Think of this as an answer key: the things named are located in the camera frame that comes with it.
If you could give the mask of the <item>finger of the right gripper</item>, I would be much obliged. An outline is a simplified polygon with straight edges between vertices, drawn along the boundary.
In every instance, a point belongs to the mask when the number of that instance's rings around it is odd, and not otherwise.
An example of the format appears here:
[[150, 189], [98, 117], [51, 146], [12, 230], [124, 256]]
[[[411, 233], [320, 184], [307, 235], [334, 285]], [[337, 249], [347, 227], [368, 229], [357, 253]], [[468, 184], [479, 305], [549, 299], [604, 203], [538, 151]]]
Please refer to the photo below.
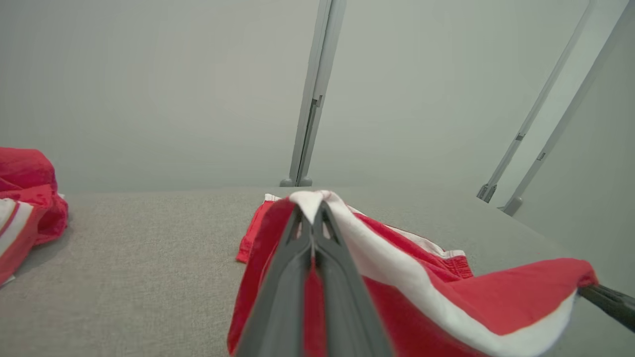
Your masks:
[[635, 334], [635, 298], [604, 285], [589, 285], [578, 294]]

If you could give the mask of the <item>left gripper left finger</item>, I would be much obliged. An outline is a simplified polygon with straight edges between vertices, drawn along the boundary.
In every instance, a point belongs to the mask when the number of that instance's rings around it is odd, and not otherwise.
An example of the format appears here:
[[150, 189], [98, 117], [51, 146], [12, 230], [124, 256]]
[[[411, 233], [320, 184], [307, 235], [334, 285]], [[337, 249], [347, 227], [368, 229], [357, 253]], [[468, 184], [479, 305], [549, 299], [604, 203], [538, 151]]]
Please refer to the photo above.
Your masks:
[[305, 357], [311, 227], [292, 202], [257, 211], [240, 253], [247, 266], [233, 312], [233, 357]]

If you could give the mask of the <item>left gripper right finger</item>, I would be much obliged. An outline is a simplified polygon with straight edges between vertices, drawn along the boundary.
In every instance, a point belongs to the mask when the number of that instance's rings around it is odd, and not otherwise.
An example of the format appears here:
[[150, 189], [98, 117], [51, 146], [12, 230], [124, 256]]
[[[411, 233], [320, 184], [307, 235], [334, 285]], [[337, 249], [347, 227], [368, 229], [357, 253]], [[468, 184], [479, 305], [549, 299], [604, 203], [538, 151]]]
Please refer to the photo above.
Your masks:
[[325, 202], [316, 212], [313, 245], [323, 286], [328, 357], [394, 357], [374, 302]]

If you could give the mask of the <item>red shirt with white sleeves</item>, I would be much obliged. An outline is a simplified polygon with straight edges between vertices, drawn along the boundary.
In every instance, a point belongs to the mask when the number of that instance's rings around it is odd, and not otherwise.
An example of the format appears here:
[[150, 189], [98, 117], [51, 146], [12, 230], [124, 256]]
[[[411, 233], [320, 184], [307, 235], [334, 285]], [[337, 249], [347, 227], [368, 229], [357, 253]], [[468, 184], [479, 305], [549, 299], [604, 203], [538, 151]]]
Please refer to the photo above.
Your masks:
[[0, 147], [0, 286], [38, 245], [66, 230], [68, 203], [54, 165], [36, 149]]

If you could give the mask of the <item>grey partition post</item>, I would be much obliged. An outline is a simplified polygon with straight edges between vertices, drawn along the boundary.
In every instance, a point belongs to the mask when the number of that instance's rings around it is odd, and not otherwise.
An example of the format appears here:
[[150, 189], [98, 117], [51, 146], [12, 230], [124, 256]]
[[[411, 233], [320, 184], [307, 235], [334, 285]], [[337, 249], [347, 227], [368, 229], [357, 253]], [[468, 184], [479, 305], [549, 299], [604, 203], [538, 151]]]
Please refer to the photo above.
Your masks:
[[551, 156], [596, 78], [632, 0], [588, 0], [573, 35], [522, 124], [521, 141], [497, 181], [491, 204], [512, 216]]
[[533, 103], [533, 106], [531, 106], [531, 109], [528, 112], [524, 121], [522, 122], [520, 129], [518, 129], [517, 133], [515, 134], [514, 139], [512, 140], [505, 154], [501, 158], [501, 161], [497, 165], [492, 176], [490, 177], [488, 182], [481, 187], [478, 194], [476, 195], [476, 197], [478, 197], [480, 200], [483, 200], [486, 203], [490, 203], [492, 197], [495, 194], [495, 190], [497, 189], [497, 185], [499, 181], [501, 180], [503, 174], [505, 173], [506, 169], [510, 165], [510, 162], [512, 161], [518, 148], [522, 144], [522, 141], [526, 137], [527, 133], [530, 131], [531, 125], [533, 124], [536, 117], [538, 116], [538, 113], [540, 112], [540, 109], [542, 109], [544, 102], [547, 100], [547, 97], [549, 97], [549, 94], [551, 93], [553, 86], [556, 83], [558, 77], [560, 77], [560, 74], [563, 70], [563, 67], [567, 59], [569, 59], [569, 56], [574, 46], [576, 45], [578, 39], [580, 38], [583, 27], [585, 26], [585, 23], [587, 22], [587, 19], [589, 18], [590, 13], [592, 12], [595, 2], [596, 2], [595, 0], [586, 0], [584, 12], [581, 14], [580, 18], [578, 19], [578, 22], [576, 23], [576, 27], [574, 28], [572, 35], [570, 36], [567, 44], [563, 48], [562, 53], [560, 54], [555, 66], [553, 67], [553, 70], [551, 70], [551, 73], [547, 77], [547, 80], [542, 86], [542, 89], [538, 93], [537, 99]]
[[292, 161], [281, 187], [308, 187], [310, 162], [335, 61], [347, 0], [319, 0]]

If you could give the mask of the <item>red shorts with white bands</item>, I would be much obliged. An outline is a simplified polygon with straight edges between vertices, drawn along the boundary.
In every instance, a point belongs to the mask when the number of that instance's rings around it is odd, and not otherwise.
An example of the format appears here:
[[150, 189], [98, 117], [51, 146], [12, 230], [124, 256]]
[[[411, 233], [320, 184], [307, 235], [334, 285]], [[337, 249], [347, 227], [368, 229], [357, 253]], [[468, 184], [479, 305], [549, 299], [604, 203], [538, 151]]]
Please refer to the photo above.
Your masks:
[[335, 192], [266, 194], [240, 242], [247, 265], [227, 335], [235, 353], [295, 206], [326, 203], [390, 337], [395, 357], [538, 357], [567, 327], [577, 289], [598, 281], [589, 262], [556, 258], [475, 276], [461, 250], [348, 206]]

